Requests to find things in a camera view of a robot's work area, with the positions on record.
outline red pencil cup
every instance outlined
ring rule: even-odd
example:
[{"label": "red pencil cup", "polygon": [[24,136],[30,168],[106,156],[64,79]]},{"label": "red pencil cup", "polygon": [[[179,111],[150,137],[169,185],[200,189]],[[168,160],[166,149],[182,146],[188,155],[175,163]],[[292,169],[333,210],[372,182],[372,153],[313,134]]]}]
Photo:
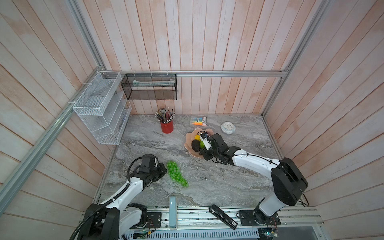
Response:
[{"label": "red pencil cup", "polygon": [[171,133],[173,131],[173,120],[169,123],[160,123],[160,125],[163,133]]}]

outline alarm clock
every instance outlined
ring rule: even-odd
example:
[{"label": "alarm clock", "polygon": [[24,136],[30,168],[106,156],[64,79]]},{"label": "alarm clock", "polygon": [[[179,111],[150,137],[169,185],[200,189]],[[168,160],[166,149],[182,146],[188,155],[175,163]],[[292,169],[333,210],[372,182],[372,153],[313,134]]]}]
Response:
[{"label": "alarm clock", "polygon": [[235,132],[236,127],[231,122],[225,122],[221,125],[221,130],[226,134],[232,134]]}]

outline black mesh basket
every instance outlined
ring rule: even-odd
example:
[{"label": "black mesh basket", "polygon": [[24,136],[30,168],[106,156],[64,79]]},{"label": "black mesh basket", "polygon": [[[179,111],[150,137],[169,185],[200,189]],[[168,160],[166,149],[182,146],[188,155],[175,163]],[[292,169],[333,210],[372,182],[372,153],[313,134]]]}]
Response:
[{"label": "black mesh basket", "polygon": [[176,74],[127,73],[121,86],[129,100],[177,100]]}]

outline wood panel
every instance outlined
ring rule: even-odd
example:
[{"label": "wood panel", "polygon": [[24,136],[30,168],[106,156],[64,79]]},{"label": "wood panel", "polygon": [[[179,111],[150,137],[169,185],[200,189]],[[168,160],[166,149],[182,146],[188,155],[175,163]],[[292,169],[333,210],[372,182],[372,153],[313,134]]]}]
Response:
[{"label": "wood panel", "polygon": [[[116,71],[284,69],[319,3],[79,0],[106,68]],[[106,12],[115,17],[104,17]],[[127,59],[130,67],[124,67]],[[262,113],[277,81],[274,77],[183,78],[177,82],[176,101],[133,104],[137,114],[153,114],[164,105],[184,114]]]},{"label": "wood panel", "polygon": [[[0,2],[1,185],[96,67],[67,4]],[[110,154],[74,116],[0,217],[2,237],[68,239]]]},{"label": "wood panel", "polygon": [[335,1],[266,114],[332,239],[383,235],[368,223],[384,207],[383,13],[383,1]]}]

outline white mesh organizer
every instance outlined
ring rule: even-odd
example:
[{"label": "white mesh organizer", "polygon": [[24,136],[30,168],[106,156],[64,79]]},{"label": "white mesh organizer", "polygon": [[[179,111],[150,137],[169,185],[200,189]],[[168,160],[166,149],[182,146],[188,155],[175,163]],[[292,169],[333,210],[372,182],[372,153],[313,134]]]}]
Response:
[{"label": "white mesh organizer", "polygon": [[124,108],[124,92],[115,91],[121,82],[118,72],[99,72],[73,109],[100,144],[119,144],[132,107]]}]

